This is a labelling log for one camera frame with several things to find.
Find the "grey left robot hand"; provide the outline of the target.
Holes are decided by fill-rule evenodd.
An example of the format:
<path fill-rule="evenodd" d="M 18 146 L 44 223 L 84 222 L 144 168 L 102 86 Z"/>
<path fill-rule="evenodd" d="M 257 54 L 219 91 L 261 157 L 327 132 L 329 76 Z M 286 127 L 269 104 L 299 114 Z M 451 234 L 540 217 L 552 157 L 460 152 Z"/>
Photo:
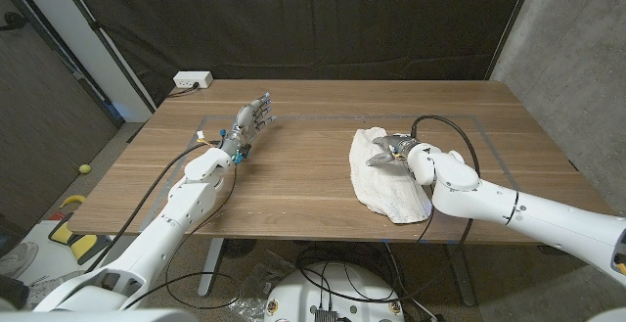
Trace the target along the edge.
<path fill-rule="evenodd" d="M 235 116 L 231 128 L 222 137 L 219 149 L 228 154 L 235 163 L 249 157 L 251 145 L 257 134 L 275 118 L 270 115 L 270 93 L 244 105 Z"/>

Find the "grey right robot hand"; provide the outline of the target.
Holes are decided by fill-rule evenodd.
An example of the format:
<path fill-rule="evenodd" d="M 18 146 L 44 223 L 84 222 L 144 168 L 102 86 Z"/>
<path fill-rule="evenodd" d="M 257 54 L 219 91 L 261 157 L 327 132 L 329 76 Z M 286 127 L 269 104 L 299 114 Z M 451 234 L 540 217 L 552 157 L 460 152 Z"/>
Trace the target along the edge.
<path fill-rule="evenodd" d="M 410 151 L 416 147 L 420 141 L 411 135 L 393 134 L 376 137 L 373 139 L 372 143 L 381 146 L 382 152 L 368 159 L 366 161 L 367 166 L 374 166 L 392 161 L 404 161 L 408 158 Z"/>

